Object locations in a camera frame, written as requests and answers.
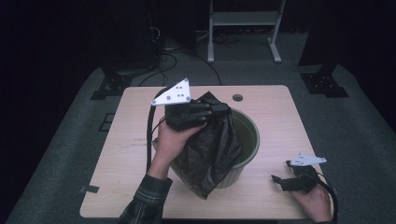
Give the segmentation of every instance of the plaid shirt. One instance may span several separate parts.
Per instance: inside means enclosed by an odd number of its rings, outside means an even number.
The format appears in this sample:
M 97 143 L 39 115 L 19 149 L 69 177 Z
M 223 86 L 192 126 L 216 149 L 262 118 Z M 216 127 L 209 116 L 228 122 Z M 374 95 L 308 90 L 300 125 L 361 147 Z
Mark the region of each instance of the plaid shirt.
M 134 194 L 134 199 L 128 204 L 120 216 L 120 224 L 157 224 L 163 220 L 163 205 L 171 188 L 172 180 L 161 180 L 145 175 Z

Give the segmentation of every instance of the person's left hand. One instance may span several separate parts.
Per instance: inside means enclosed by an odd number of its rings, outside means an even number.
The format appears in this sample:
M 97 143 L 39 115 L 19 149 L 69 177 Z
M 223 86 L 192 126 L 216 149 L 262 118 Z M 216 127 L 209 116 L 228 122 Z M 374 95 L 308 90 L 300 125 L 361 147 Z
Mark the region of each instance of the person's left hand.
M 148 170 L 148 175 L 165 179 L 172 160 L 181 153 L 187 140 L 203 129 L 205 125 L 177 132 L 166 124 L 164 118 L 161 118 L 160 123 L 157 150 Z

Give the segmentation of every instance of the motion capture marker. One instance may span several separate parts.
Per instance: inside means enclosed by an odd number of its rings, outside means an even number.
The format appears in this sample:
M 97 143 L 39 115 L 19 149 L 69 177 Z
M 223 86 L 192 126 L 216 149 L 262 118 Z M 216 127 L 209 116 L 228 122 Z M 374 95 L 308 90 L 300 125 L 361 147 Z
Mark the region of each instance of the motion capture marker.
M 151 101 L 151 105 L 177 105 L 189 103 L 190 83 L 187 78 Z
M 323 163 L 323 162 L 326 162 L 325 158 L 319 158 L 319 157 L 304 155 L 300 153 L 298 157 L 296 157 L 294 160 L 290 162 L 290 164 L 295 166 L 307 166 L 307 165 Z

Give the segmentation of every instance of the plastic bag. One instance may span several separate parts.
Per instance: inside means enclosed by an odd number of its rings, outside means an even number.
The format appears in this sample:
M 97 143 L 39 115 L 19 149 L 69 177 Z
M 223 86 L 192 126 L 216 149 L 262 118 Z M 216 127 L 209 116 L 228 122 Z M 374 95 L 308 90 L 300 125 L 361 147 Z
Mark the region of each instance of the plastic bag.
M 221 103 L 210 91 L 198 100 L 210 105 Z M 190 190 L 206 200 L 232 170 L 241 151 L 230 109 L 226 115 L 210 118 L 200 132 L 190 137 L 171 167 Z

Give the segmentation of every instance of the white metal frame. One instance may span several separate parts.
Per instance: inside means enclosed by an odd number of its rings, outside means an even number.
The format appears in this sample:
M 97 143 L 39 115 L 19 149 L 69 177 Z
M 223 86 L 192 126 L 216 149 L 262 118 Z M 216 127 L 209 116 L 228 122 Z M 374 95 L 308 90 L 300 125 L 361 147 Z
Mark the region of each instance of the white metal frame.
M 276 48 L 276 36 L 282 20 L 283 9 L 286 0 L 281 0 L 278 11 L 258 11 L 258 12 L 214 12 L 213 0 L 210 0 L 209 9 L 209 43 L 207 45 L 207 61 L 215 61 L 213 50 L 213 27 L 231 25 L 274 25 L 271 37 L 268 37 L 268 44 L 276 63 L 281 63 L 279 52 Z

